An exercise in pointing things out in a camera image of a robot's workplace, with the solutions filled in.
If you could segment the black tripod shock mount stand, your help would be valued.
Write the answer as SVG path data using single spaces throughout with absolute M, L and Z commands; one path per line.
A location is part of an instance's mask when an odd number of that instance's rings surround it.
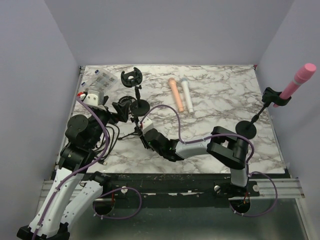
M 123 96 L 119 99 L 119 103 L 120 104 L 126 104 L 129 103 L 129 109 L 128 109 L 128 115 L 129 115 L 129 120 L 128 123 L 125 125 L 125 131 L 124 133 L 126 133 L 124 136 L 121 136 L 118 138 L 119 141 L 124 140 L 125 138 L 128 138 L 130 136 L 140 136 L 141 131 L 138 127 L 138 120 L 139 118 L 137 116 L 135 116 L 132 113 L 132 104 L 136 101 L 136 98 L 134 98 L 133 96 Z

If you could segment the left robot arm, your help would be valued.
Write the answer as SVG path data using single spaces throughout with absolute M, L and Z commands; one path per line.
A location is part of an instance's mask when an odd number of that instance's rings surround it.
M 78 103 L 85 107 L 91 117 L 78 114 L 67 123 L 65 136 L 67 145 L 60 152 L 58 169 L 53 184 L 44 203 L 30 224 L 21 227 L 17 237 L 22 240 L 67 240 L 74 223 L 97 197 L 107 197 L 111 191 L 109 177 L 95 173 L 81 192 L 71 198 L 75 188 L 83 179 L 87 169 L 100 161 L 101 156 L 94 151 L 101 136 L 105 145 L 102 151 L 107 152 L 110 136 L 106 125 L 127 122 L 130 101 L 114 102 L 116 112 L 109 112 L 89 102 L 95 95 L 85 92 L 76 97 Z

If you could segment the beige microphone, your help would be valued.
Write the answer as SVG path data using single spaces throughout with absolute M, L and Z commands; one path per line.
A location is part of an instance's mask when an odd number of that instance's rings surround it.
M 180 94 L 179 94 L 179 91 L 177 88 L 177 82 L 173 77 L 170 77 L 168 79 L 168 84 L 171 88 L 175 103 L 177 105 L 177 109 L 181 113 L 184 111 L 184 107 L 183 107 L 183 103 L 182 103 L 182 100 L 181 100 L 181 97 L 180 97 Z

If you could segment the silver white microphone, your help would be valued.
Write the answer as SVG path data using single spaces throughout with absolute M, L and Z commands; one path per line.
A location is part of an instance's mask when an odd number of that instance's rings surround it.
M 189 82 L 186 78 L 182 78 L 180 80 L 180 84 L 182 86 L 183 92 L 184 92 L 184 96 L 185 96 L 185 101 L 186 101 L 186 106 L 188 109 L 189 113 L 193 113 L 194 112 L 194 108 L 193 108 L 193 103 L 191 100 L 191 95 L 190 95 L 190 89 L 189 89 Z

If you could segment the black clip round base stand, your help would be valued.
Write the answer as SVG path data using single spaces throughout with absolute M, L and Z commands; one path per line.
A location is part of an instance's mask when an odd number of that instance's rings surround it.
M 255 114 L 251 121 L 242 120 L 238 122 L 235 126 L 235 131 L 238 135 L 241 135 L 249 140 L 253 139 L 257 134 L 257 128 L 254 125 L 258 121 L 262 112 L 270 106 L 271 103 L 277 104 L 281 107 L 286 106 L 288 102 L 292 99 L 290 96 L 288 99 L 282 99 L 280 97 L 282 92 L 273 90 L 270 87 L 267 87 L 262 95 L 263 106 L 257 114 Z

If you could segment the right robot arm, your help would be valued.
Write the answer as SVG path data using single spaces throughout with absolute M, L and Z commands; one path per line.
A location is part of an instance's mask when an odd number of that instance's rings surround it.
M 204 139 L 183 143 L 179 139 L 168 139 L 155 128 L 142 131 L 142 142 L 170 162 L 183 161 L 190 157 L 211 155 L 230 168 L 230 191 L 241 196 L 248 190 L 247 154 L 250 141 L 221 126 L 213 128 Z

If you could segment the pink microphone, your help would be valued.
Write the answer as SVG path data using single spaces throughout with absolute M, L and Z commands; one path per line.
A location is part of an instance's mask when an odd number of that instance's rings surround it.
M 279 97 L 282 100 L 288 100 L 293 93 L 304 83 L 312 78 L 315 74 L 317 67 L 313 63 L 304 64 L 294 75 L 294 78 L 287 85 L 287 87 L 281 92 Z

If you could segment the black shock mount desk stand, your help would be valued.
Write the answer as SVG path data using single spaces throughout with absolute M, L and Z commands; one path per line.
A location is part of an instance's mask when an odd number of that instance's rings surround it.
M 130 111 L 134 117 L 143 117 L 150 110 L 150 104 L 141 99 L 140 90 L 142 89 L 141 83 L 143 81 L 142 72 L 134 67 L 133 71 L 122 71 L 120 80 L 126 88 L 134 88 L 135 100 L 130 104 Z

